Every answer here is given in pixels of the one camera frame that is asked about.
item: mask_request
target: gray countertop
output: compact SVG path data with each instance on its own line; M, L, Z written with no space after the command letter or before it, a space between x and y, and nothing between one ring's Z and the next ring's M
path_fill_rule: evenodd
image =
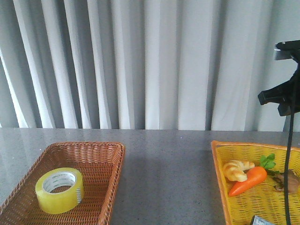
M0 203L51 143L121 142L111 225L225 224L212 140L286 145L287 132L0 128ZM298 147L300 133L294 133Z

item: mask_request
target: curtain fold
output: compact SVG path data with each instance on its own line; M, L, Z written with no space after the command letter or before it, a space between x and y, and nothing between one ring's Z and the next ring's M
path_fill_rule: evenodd
M0 1L0 127L286 130L289 117L257 95L296 69L273 48L300 39L299 7Z

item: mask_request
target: packing tape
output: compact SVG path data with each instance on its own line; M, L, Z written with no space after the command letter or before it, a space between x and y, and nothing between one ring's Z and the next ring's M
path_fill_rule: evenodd
M62 186L71 187L63 192L51 193ZM63 167L51 170L37 181L36 194L42 211L50 214L67 212L83 199L83 177L74 168Z

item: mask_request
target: croissant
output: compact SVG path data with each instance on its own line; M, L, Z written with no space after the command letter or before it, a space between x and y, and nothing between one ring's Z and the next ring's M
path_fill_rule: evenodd
M255 167L253 162L246 160L230 160L223 165L224 176L230 181L243 182L247 180L244 170Z

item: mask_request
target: green leaves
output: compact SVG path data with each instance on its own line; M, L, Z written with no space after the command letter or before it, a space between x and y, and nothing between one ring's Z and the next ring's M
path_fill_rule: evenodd
M260 166L265 168L266 170L272 169L276 165L274 159L275 159L274 153L270 154L268 157L261 156L261 158L259 159Z

